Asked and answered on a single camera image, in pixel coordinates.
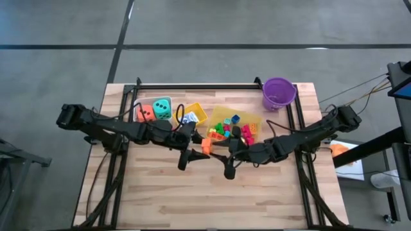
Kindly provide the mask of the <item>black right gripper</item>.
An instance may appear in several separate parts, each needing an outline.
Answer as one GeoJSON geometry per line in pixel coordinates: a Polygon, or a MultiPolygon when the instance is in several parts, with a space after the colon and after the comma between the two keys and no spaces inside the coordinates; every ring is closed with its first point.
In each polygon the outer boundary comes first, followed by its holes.
{"type": "Polygon", "coordinates": [[[229,156],[211,153],[210,156],[218,159],[224,164],[224,177],[234,179],[236,168],[243,162],[251,162],[250,154],[256,151],[255,144],[245,144],[240,138],[227,138],[223,142],[229,149],[229,156]]]}

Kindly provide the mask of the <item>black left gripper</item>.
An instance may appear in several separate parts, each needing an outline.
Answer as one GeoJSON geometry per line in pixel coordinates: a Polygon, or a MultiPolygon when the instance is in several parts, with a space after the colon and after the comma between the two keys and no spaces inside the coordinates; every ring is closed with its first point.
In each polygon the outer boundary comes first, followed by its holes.
{"type": "MultiPolygon", "coordinates": [[[[189,143],[201,144],[204,139],[197,130],[195,130],[196,123],[184,123],[178,130],[173,131],[172,125],[169,121],[159,121],[160,140],[157,145],[164,146],[169,149],[186,150],[189,143]]],[[[188,161],[209,159],[210,156],[202,152],[192,149],[189,152],[188,161]]]]}

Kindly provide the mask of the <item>translucent yellow plastic bin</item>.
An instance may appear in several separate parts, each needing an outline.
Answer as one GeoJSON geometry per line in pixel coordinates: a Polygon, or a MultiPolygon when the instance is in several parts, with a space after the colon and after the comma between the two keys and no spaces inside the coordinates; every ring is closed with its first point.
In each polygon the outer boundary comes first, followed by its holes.
{"type": "MultiPolygon", "coordinates": [[[[229,118],[231,120],[231,118],[234,115],[238,115],[240,116],[240,121],[237,124],[233,124],[231,121],[231,124],[229,125],[231,127],[233,126],[238,126],[240,128],[242,128],[244,125],[249,125],[249,123],[256,123],[257,125],[257,134],[255,135],[251,135],[250,137],[254,138],[254,143],[257,143],[257,141],[259,140],[259,133],[261,131],[261,122],[262,122],[262,117],[260,117],[257,114],[251,114],[245,111],[240,111],[240,110],[234,110],[231,108],[227,108],[227,107],[221,107],[221,106],[217,106],[213,109],[213,113],[211,114],[211,117],[209,118],[209,122],[208,122],[208,127],[207,127],[207,135],[209,132],[209,130],[211,128],[214,129],[214,126],[217,125],[218,123],[222,123],[223,126],[228,125],[224,123],[224,119],[225,118],[229,118]]],[[[244,137],[243,134],[241,133],[241,139],[243,140],[243,142],[245,142],[245,144],[247,144],[247,139],[248,137],[244,137]]]]}

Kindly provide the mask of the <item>teal foam die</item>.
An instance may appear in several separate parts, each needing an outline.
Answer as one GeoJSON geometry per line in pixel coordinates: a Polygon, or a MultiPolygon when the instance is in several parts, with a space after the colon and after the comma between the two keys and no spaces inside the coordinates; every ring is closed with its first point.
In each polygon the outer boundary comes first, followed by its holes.
{"type": "Polygon", "coordinates": [[[171,106],[167,99],[159,99],[152,105],[157,119],[169,119],[171,117],[171,106]]]}

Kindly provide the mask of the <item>orange foam die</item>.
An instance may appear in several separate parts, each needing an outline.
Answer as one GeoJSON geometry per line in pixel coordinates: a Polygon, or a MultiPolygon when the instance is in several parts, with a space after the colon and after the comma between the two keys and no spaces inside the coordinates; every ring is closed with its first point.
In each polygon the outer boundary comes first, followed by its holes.
{"type": "Polygon", "coordinates": [[[151,105],[136,106],[136,119],[138,122],[155,121],[157,118],[151,105]]]}

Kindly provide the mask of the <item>yellow slotted plastic basket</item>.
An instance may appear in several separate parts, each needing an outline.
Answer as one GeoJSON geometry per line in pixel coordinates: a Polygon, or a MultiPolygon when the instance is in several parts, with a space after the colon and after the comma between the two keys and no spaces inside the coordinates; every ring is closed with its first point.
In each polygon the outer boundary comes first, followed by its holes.
{"type": "Polygon", "coordinates": [[[184,105],[183,108],[177,108],[177,110],[173,114],[174,121],[178,124],[184,117],[184,115],[188,112],[194,112],[197,115],[199,119],[199,122],[196,123],[197,126],[207,121],[207,114],[201,107],[200,103],[193,103],[192,105],[188,106],[184,105]]]}

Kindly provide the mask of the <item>white plastic bin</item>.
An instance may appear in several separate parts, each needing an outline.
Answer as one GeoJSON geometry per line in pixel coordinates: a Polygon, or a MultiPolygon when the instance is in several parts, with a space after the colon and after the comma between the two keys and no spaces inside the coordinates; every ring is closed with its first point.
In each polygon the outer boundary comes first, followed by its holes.
{"type": "Polygon", "coordinates": [[[172,114],[172,103],[171,103],[171,98],[168,96],[161,96],[161,97],[156,97],[156,98],[141,98],[141,99],[137,99],[134,101],[134,118],[133,120],[135,122],[138,122],[136,119],[136,106],[141,106],[141,105],[153,105],[153,103],[159,99],[167,99],[170,103],[171,106],[171,114],[172,114]]]}

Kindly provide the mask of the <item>orange object on side table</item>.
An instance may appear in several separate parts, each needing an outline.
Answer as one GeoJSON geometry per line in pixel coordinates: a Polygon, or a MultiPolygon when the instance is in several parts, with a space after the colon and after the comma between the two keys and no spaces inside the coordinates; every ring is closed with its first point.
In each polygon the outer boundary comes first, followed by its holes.
{"type": "Polygon", "coordinates": [[[330,146],[330,149],[333,158],[349,151],[349,148],[347,146],[344,146],[343,144],[332,144],[330,146]]]}

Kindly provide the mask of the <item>white side table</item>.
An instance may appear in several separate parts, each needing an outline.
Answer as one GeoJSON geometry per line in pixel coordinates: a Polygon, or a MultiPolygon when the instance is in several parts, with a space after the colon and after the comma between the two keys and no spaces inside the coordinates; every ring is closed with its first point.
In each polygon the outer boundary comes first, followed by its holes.
{"type": "MultiPolygon", "coordinates": [[[[352,143],[343,142],[343,141],[336,141],[336,140],[331,141],[330,145],[332,144],[343,144],[344,146],[347,146],[349,149],[353,149],[358,146],[357,144],[352,144],[352,143]]],[[[361,160],[356,160],[342,167],[338,167],[335,169],[335,171],[338,177],[349,178],[352,180],[360,180],[360,181],[365,180],[361,160]]]]}

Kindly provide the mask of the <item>black monitor stand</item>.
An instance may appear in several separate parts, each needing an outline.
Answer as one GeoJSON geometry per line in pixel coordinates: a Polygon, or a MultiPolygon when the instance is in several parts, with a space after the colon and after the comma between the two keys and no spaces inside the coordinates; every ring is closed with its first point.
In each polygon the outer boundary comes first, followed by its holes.
{"type": "MultiPolygon", "coordinates": [[[[411,81],[411,61],[387,65],[392,88],[411,81]]],[[[404,197],[408,219],[411,221],[411,100],[394,98],[401,126],[365,142],[334,159],[335,167],[392,148],[404,197]]]]}

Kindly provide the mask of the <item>white object on floor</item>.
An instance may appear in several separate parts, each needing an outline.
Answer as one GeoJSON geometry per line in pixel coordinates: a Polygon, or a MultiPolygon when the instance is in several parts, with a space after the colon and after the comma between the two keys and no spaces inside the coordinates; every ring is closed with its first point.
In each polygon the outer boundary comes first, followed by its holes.
{"type": "Polygon", "coordinates": [[[373,174],[370,180],[371,184],[378,189],[385,189],[400,185],[400,179],[396,169],[373,174]]]}

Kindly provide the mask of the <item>grey metal stand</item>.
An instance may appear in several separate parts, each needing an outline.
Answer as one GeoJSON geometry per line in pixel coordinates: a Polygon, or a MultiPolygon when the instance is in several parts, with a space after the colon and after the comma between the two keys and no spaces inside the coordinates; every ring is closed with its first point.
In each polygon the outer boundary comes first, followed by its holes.
{"type": "Polygon", "coordinates": [[[51,160],[52,158],[29,153],[0,139],[0,195],[4,194],[4,186],[9,186],[6,198],[0,198],[0,202],[3,201],[0,205],[0,231],[6,231],[10,226],[30,166],[38,163],[42,167],[49,167],[51,160]]]}

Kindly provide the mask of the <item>blue lit screen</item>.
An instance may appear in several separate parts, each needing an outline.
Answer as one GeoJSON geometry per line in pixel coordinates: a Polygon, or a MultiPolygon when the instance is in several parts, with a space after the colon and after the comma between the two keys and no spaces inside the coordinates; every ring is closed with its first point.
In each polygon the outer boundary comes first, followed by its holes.
{"type": "Polygon", "coordinates": [[[400,85],[392,88],[390,91],[388,91],[387,95],[393,98],[411,100],[411,81],[407,83],[401,83],[400,85]]]}

